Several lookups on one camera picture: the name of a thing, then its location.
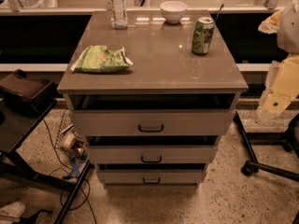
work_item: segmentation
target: bowl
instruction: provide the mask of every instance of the bowl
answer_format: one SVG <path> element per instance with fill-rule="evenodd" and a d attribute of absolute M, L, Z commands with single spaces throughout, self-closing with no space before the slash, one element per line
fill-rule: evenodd
<path fill-rule="evenodd" d="M 180 1 L 166 1 L 160 4 L 162 15 L 169 23 L 178 23 L 187 11 L 187 4 Z"/>

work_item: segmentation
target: speckled floor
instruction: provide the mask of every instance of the speckled floor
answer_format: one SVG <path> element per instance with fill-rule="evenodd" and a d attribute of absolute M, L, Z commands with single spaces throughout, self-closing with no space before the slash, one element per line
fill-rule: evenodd
<path fill-rule="evenodd" d="M 289 120 L 299 110 L 286 110 L 271 122 L 258 120 L 250 106 L 239 106 L 238 113 L 247 131 L 284 130 Z M 61 122 L 63 109 L 53 109 L 46 117 L 53 143 Z M 299 173 L 299 161 L 294 153 L 280 146 L 254 146 L 260 162 L 276 165 Z M 64 168 L 53 151 L 46 126 L 42 122 L 25 140 L 18 152 L 38 172 L 50 174 Z M 61 161 L 67 157 L 59 153 Z M 194 187 L 108 187 L 104 189 L 94 169 L 87 180 L 90 184 L 88 200 L 98 224 L 291 224 L 299 210 L 299 184 L 289 179 L 260 171 L 250 177 L 240 169 L 248 154 L 242 139 L 232 123 L 219 143 L 214 161 L 208 166 L 205 181 L 198 189 Z M 58 170 L 52 173 L 63 176 Z M 40 208 L 53 211 L 41 214 L 37 223 L 53 223 L 60 209 L 61 191 L 32 184 L 7 175 L 0 177 L 0 206 L 22 200 L 26 204 L 23 217 L 29 217 Z M 88 193 L 87 182 L 83 186 Z M 80 192 L 73 207 L 84 201 Z M 93 224 L 92 210 L 88 203 L 69 211 L 65 224 Z"/>

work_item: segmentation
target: water bottle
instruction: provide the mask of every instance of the water bottle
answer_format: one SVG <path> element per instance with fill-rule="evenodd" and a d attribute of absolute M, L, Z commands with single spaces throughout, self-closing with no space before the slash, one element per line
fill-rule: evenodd
<path fill-rule="evenodd" d="M 125 0 L 111 0 L 114 27 L 124 29 L 128 26 L 128 17 L 125 7 Z"/>

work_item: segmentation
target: green can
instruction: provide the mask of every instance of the green can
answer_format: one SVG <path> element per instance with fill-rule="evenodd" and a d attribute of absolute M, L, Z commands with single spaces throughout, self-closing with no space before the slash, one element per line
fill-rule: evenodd
<path fill-rule="evenodd" d="M 200 17 L 194 28 L 192 52 L 197 55 L 206 55 L 212 41 L 214 20 L 210 17 Z"/>

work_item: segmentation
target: shoe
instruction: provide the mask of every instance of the shoe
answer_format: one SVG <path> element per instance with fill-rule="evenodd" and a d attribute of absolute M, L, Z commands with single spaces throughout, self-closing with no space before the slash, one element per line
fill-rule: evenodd
<path fill-rule="evenodd" d="M 0 224 L 12 224 L 13 221 L 1 220 L 1 216 L 20 217 L 25 211 L 25 204 L 21 201 L 11 203 L 0 208 Z"/>

